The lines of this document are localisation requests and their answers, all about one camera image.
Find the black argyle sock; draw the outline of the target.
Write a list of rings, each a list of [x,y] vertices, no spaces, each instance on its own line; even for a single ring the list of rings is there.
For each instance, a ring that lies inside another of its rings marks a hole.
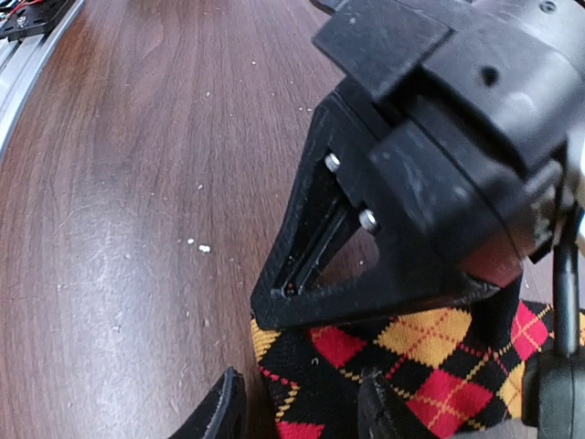
[[[363,374],[381,371],[437,438],[531,438],[520,422],[527,361],[554,340],[551,281],[525,276],[499,342],[466,308],[347,327],[251,329],[271,411],[249,418],[251,438],[355,438]]]

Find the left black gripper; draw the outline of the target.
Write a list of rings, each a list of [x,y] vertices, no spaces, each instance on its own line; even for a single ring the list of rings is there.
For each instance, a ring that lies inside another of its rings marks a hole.
[[[548,194],[568,180],[584,110],[576,1],[323,1],[315,45],[377,105],[402,109],[472,188],[426,201],[444,259],[508,284],[555,234]]]

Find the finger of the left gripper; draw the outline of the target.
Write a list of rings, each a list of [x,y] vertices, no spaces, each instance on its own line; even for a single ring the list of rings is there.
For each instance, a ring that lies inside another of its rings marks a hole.
[[[471,184],[414,122],[388,126],[351,91],[314,111],[280,232],[251,299],[259,327],[338,325],[467,305],[497,292],[466,273],[465,249],[447,235],[479,204]],[[316,280],[357,230],[378,249],[354,278]]]

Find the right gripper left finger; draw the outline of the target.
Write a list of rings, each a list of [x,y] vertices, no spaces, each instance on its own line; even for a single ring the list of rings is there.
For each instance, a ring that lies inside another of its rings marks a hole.
[[[169,439],[239,439],[245,436],[246,421],[245,380],[228,367]]]

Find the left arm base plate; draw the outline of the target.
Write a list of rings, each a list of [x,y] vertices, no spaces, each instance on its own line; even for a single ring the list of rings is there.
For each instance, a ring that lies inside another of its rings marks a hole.
[[[53,31],[74,5],[70,0],[21,1],[1,26],[1,39],[15,41]]]

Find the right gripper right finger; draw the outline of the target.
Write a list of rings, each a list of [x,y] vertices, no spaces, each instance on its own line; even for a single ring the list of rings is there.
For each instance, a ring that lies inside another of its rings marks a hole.
[[[377,369],[368,371],[360,384],[357,431],[359,438],[371,439],[434,437]]]

